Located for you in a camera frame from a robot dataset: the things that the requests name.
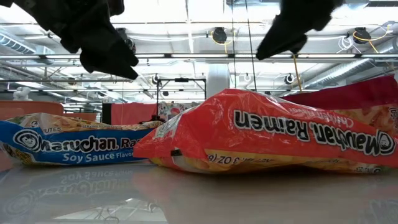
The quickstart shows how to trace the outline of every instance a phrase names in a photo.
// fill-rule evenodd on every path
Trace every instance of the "ceiling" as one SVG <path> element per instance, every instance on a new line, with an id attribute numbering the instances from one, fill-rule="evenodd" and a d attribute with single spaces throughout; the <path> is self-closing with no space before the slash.
<path id="1" fill-rule="evenodd" d="M 124 27 L 127 34 L 132 38 L 137 47 L 137 54 L 251 54 L 256 52 L 262 38 L 272 24 L 272 20 L 279 13 L 278 4 L 250 5 L 237 7 L 233 13 L 231 8 L 225 5 L 223 0 L 128 0 L 125 1 L 126 11 L 120 16 L 111 18 L 115 27 Z M 390 40 L 398 32 L 398 7 L 365 7 L 366 5 L 352 8 L 344 5 L 333 13 L 333 19 L 321 32 L 310 31 L 308 33 L 308 44 L 301 51 L 302 54 L 349 54 L 358 52 L 372 52 L 369 44 L 343 43 L 343 37 L 349 32 L 353 33 L 355 27 L 365 27 L 375 40 L 373 44 L 378 47 L 385 41 Z M 215 27 L 224 27 L 228 35 L 227 42 L 230 44 L 218 45 L 211 38 L 211 32 Z M 43 45 L 53 50 L 55 54 L 69 54 L 61 45 L 60 39 L 43 30 L 22 9 L 13 5 L 10 9 L 0 6 L 0 31 L 6 31 L 15 35 L 18 39 L 25 40 L 29 44 Z M 18 52 L 7 47 L 0 47 L 0 55 L 16 55 Z M 156 86 L 152 84 L 154 75 L 160 78 L 206 78 L 211 64 L 227 64 L 231 75 L 231 86 L 241 89 L 287 89 L 284 83 L 286 75 L 295 74 L 293 60 L 275 59 L 258 62 L 257 60 L 243 60 L 236 58 L 144 58 L 135 68 L 141 76 L 134 82 L 122 81 L 121 78 L 112 75 L 95 72 L 87 73 L 78 60 L 56 59 L 53 64 L 46 65 L 33 60 L 3 60 L 7 65 L 13 65 L 22 70 L 30 71 L 35 75 L 21 76 L 38 80 L 67 80 L 75 78 L 86 80 L 70 85 L 63 83 L 41 83 L 42 88 L 54 90 L 80 90 L 76 93 L 62 93 L 51 95 L 55 100 L 62 100 L 61 96 L 67 96 L 66 101 L 78 103 L 71 100 L 72 96 L 87 98 L 90 101 L 103 101 L 105 98 L 120 101 L 120 99 L 141 102 L 154 102 L 156 99 Z M 304 80 L 316 77 L 317 74 L 327 71 L 340 63 L 333 59 L 324 60 L 299 60 L 297 71 Z M 377 64 L 375 69 L 363 71 L 358 75 L 361 77 L 375 77 L 385 73 L 391 67 L 390 64 Z M 253 83 L 253 74 L 256 75 L 256 86 Z M 345 85 L 355 82 L 357 79 L 351 77 L 339 83 L 329 86 Z M 11 83 L 0 86 L 0 88 L 11 89 L 17 87 Z M 126 91 L 114 91 L 112 96 L 101 96 L 96 92 L 87 91 L 92 88 L 112 89 Z M 203 82 L 175 83 L 170 82 L 163 86 L 164 90 L 170 90 L 168 96 L 160 95 L 163 101 L 201 101 L 205 98 Z"/>

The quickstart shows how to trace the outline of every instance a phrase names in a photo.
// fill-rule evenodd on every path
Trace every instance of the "plastic wrapper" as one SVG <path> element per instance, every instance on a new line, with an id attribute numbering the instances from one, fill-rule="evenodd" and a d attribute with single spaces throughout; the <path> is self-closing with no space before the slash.
<path id="1" fill-rule="evenodd" d="M 160 121 L 111 126 L 52 114 L 0 121 L 0 149 L 25 165 L 90 165 L 141 161 L 133 147 Z"/>
<path id="2" fill-rule="evenodd" d="M 135 155 L 199 173 L 300 165 L 376 173 L 397 167 L 394 136 L 332 111 L 224 90 L 144 137 Z"/>
<path id="3" fill-rule="evenodd" d="M 338 88 L 286 96 L 305 106 L 333 110 L 389 134 L 398 134 L 398 83 L 393 75 Z"/>

